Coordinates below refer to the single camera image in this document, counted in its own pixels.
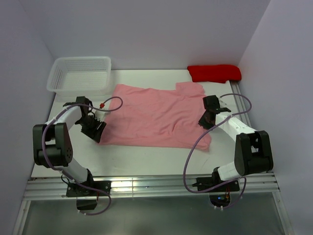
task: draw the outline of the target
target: pink t-shirt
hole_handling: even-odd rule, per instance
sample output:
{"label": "pink t-shirt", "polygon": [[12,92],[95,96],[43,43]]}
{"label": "pink t-shirt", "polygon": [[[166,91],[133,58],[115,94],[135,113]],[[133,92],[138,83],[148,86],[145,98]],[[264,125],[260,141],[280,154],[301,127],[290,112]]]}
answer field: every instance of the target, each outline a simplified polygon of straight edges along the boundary
{"label": "pink t-shirt", "polygon": [[[123,106],[106,115],[100,144],[191,148],[204,129],[198,125],[203,115],[203,87],[198,83],[176,83],[174,91],[116,85],[113,96]],[[120,105],[113,99],[109,109]],[[197,148],[207,150],[206,135]]]}

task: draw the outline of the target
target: robotic arm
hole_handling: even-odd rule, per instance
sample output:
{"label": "robotic arm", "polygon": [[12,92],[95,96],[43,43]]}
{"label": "robotic arm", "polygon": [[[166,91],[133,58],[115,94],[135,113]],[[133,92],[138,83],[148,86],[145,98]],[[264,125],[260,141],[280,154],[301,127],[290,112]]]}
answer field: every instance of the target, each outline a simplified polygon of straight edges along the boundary
{"label": "robotic arm", "polygon": [[[228,118],[229,115],[224,115],[223,112],[231,112],[228,108],[221,108],[216,95],[203,98],[203,103],[205,112],[199,120],[199,125],[207,130]],[[234,161],[215,168],[212,177],[197,178],[197,183],[193,186],[198,187],[198,191],[206,190],[231,179],[273,169],[273,158],[267,132],[252,129],[236,117],[231,117],[219,128],[223,129],[236,143]],[[227,189],[228,191],[239,191],[238,182],[230,182],[212,192],[225,192]]]}
{"label": "robotic arm", "polygon": [[[71,105],[81,106],[68,109]],[[67,197],[97,195],[97,192],[88,190],[78,184],[105,192],[110,192],[111,188],[110,181],[94,181],[91,172],[82,167],[73,158],[73,148],[68,131],[74,124],[80,124],[82,126],[81,132],[97,143],[100,142],[101,134],[106,126],[105,122],[97,120],[94,115],[90,115],[91,110],[89,110],[89,106],[92,106],[92,102],[84,96],[77,97],[73,103],[66,103],[64,109],[67,111],[49,126],[45,135],[45,150],[53,168],[60,171],[68,179],[72,179],[68,183]],[[43,165],[46,168],[51,167],[44,157],[42,138],[44,129],[51,122],[53,120],[33,127],[34,161],[37,165]],[[97,203],[95,201],[91,203],[89,201],[86,206],[85,200],[78,200],[76,206],[79,210],[93,210],[96,205]]]}

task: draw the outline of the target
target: white table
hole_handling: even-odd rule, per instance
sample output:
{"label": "white table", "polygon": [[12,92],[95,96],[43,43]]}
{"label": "white table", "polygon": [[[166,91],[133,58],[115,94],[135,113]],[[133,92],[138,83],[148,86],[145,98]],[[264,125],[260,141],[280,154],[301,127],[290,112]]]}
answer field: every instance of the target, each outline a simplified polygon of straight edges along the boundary
{"label": "white table", "polygon": [[[115,84],[126,84],[142,88],[174,90],[177,82],[191,81],[187,70],[115,70],[111,72]],[[232,93],[229,82],[225,84],[201,83],[206,95],[220,96]],[[109,96],[88,98],[98,107]],[[65,102],[74,101],[75,97],[56,95],[49,119],[56,116]],[[223,98],[227,107],[237,112],[233,96]],[[190,149],[138,147],[120,145],[97,145],[84,134],[81,126],[75,125],[69,131],[74,158],[88,168],[93,176],[151,176],[181,175]],[[188,174],[211,174],[217,166],[234,160],[235,142],[221,129],[210,133],[212,143],[208,152],[195,150],[189,162]],[[44,166],[35,165],[32,177],[59,177],[60,174]]]}

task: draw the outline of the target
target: white plastic basket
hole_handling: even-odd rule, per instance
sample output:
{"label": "white plastic basket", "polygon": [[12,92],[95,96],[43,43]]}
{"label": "white plastic basket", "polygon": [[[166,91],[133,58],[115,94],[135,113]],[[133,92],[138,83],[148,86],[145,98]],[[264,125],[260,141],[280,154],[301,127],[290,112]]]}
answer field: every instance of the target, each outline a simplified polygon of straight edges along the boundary
{"label": "white plastic basket", "polygon": [[102,95],[110,92],[109,57],[63,57],[54,62],[48,91],[62,96]]}

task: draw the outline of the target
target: red towel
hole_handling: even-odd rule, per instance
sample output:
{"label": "red towel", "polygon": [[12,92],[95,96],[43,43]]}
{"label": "red towel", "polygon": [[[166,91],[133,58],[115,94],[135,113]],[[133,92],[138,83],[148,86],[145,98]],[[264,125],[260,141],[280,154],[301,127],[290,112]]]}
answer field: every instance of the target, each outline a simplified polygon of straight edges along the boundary
{"label": "red towel", "polygon": [[240,81],[241,73],[234,65],[194,65],[187,67],[193,82]]}

